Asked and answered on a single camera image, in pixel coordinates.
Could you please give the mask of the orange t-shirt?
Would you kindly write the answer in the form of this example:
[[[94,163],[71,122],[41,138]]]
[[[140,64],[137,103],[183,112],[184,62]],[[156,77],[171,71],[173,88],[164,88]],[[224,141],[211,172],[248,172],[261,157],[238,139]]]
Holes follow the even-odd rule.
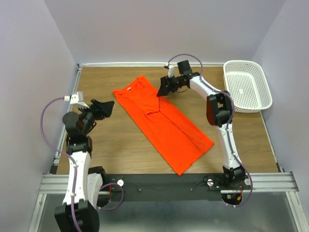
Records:
[[[157,92],[142,75],[112,93],[173,171],[182,175],[214,142]]]

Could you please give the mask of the white perforated basket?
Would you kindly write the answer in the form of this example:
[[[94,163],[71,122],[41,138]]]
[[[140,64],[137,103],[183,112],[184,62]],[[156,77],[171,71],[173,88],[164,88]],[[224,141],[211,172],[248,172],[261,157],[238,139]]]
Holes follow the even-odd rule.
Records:
[[[224,85],[239,113],[257,113],[272,106],[273,99],[263,68],[249,60],[229,60],[223,66]]]

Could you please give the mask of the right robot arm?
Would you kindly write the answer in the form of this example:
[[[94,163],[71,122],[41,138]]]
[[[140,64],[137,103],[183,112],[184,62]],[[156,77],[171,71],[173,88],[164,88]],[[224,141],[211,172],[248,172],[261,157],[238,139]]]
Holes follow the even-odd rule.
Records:
[[[157,96],[167,96],[186,86],[206,100],[207,121],[216,128],[223,150],[222,184],[227,189],[234,189],[246,177],[233,135],[234,103],[227,91],[215,88],[202,77],[201,73],[193,72],[188,60],[178,62],[177,67],[179,76],[174,75],[174,66],[169,62],[164,65],[168,74],[160,78]]]

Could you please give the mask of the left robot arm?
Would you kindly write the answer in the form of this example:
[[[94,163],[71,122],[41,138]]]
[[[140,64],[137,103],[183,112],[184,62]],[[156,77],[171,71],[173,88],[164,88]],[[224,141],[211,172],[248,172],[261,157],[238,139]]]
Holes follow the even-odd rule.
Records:
[[[68,112],[62,122],[67,132],[66,154],[70,161],[67,192],[62,205],[55,208],[54,217],[62,232],[97,232],[99,216],[96,210],[98,193],[107,185],[105,170],[91,168],[92,139],[88,135],[98,120],[110,117],[114,101],[91,100],[80,113]]]

